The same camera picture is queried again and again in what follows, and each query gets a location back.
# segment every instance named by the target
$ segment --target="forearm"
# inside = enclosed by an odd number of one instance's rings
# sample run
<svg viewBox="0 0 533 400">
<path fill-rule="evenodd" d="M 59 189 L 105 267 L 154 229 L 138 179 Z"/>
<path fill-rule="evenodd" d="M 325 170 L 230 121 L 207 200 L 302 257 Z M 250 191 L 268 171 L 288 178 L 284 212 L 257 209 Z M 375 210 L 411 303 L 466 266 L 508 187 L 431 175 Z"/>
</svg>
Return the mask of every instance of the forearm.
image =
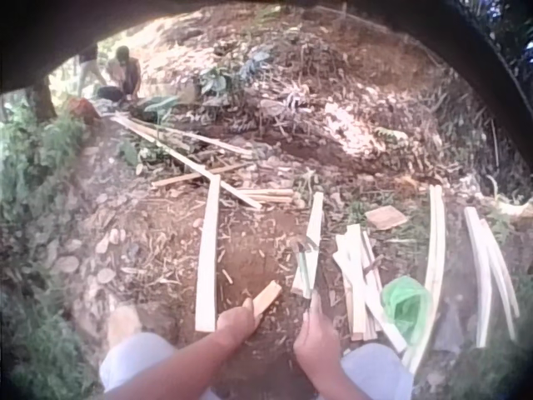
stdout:
<svg viewBox="0 0 533 400">
<path fill-rule="evenodd" d="M 106 393 L 106 400 L 197 400 L 238 343 L 219 331 Z"/>
<path fill-rule="evenodd" d="M 337 370 L 331 371 L 330 374 L 311 381 L 325 400 L 371 400 L 344 373 L 340 365 Z"/>
</svg>

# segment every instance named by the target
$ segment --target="grass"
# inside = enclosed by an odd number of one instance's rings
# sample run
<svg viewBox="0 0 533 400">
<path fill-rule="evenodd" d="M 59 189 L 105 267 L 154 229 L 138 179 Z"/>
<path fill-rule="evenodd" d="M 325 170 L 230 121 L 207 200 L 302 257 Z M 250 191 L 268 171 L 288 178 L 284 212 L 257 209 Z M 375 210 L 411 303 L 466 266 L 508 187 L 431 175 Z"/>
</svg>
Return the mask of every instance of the grass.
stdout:
<svg viewBox="0 0 533 400">
<path fill-rule="evenodd" d="M 27 247 L 23 235 L 27 222 L 61 202 L 58 189 L 85 132 L 67 113 L 37 124 L 23 106 L 0 128 L 0 255 L 7 258 L 0 293 L 2 372 L 23 398 L 86 398 L 96 382 L 82 360 L 79 337 L 63 317 L 62 291 L 34 267 L 30 254 L 36 249 Z M 8 247 L 7 240 L 18 242 Z"/>
<path fill-rule="evenodd" d="M 473 348 L 458 360 L 448 385 L 450 398 L 507 398 L 524 378 L 533 348 L 533 277 L 515 276 L 513 283 L 521 307 L 518 343 L 509 339 L 503 315 L 494 317 L 488 347 Z"/>
</svg>

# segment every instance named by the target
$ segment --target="tree trunk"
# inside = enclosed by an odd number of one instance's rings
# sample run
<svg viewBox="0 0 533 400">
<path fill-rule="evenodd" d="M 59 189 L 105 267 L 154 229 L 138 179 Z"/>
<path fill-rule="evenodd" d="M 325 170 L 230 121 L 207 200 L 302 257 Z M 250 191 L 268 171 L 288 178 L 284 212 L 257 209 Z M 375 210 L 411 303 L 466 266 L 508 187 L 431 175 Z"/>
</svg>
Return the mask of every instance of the tree trunk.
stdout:
<svg viewBox="0 0 533 400">
<path fill-rule="evenodd" d="M 57 116 L 52 103 L 50 88 L 48 87 L 49 83 L 48 77 L 45 77 L 25 89 L 27 104 L 33 111 L 38 123 L 43 123 Z"/>
<path fill-rule="evenodd" d="M 0 123 L 6 123 L 7 122 L 7 112 L 6 108 L 3 105 L 3 95 L 0 94 Z"/>
</svg>

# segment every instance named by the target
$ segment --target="person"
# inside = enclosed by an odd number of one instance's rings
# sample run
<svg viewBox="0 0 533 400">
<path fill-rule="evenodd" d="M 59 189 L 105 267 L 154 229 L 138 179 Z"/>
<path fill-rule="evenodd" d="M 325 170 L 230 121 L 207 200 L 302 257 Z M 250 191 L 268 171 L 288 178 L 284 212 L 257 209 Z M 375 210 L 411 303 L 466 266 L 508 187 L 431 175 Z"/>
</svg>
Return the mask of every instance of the person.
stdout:
<svg viewBox="0 0 533 400">
<path fill-rule="evenodd" d="M 155 333 L 141 332 L 106 355 L 100 378 L 106 400 L 217 400 L 209 390 L 223 363 L 255 332 L 253 302 L 223 312 L 215 332 L 176 350 Z M 413 376 L 386 346 L 372 343 L 341 359 L 341 342 L 322 313 L 317 292 L 294 342 L 301 369 L 324 400 L 405 400 Z"/>
<path fill-rule="evenodd" d="M 85 87 L 85 79 L 89 73 L 92 73 L 102 86 L 106 86 L 106 80 L 100 73 L 97 63 L 98 45 L 93 44 L 77 55 L 77 60 L 80 64 L 80 74 L 77 78 L 77 96 L 82 96 L 83 88 Z"/>
<path fill-rule="evenodd" d="M 137 98 L 141 87 L 141 65 L 139 60 L 130 57 L 130 49 L 127 46 L 117 48 L 115 58 L 109 60 L 106 67 L 107 73 L 115 83 L 114 90 L 111 87 L 101 87 L 99 97 L 117 101 L 117 97 Z"/>
</svg>

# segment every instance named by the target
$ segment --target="leg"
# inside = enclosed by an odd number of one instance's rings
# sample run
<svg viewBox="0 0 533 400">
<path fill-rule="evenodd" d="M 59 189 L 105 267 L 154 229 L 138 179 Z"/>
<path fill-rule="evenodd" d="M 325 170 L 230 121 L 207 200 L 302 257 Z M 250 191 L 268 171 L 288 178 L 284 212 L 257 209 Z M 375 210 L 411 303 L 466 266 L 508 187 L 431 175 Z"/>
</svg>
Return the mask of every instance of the leg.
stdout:
<svg viewBox="0 0 533 400">
<path fill-rule="evenodd" d="M 107 82 L 102 76 L 102 73 L 100 72 L 100 68 L 98 68 L 97 60 L 92 60 L 90 63 L 91 63 L 91 72 L 94 74 L 94 76 L 97 78 L 97 80 L 100 82 L 102 86 L 107 86 Z"/>
<path fill-rule="evenodd" d="M 413 376 L 387 346 L 366 344 L 346 355 L 341 364 L 346 375 L 373 400 L 411 398 Z"/>
<path fill-rule="evenodd" d="M 83 87 L 85 86 L 85 79 L 89 72 L 89 62 L 82 62 L 80 64 L 80 74 L 77 77 L 77 96 L 80 98 L 82 96 Z"/>
<path fill-rule="evenodd" d="M 176 349 L 155 333 L 142 332 L 112 348 L 100 366 L 104 391 L 118 388 L 139 373 L 166 360 Z M 219 400 L 207 390 L 202 400 Z"/>
</svg>

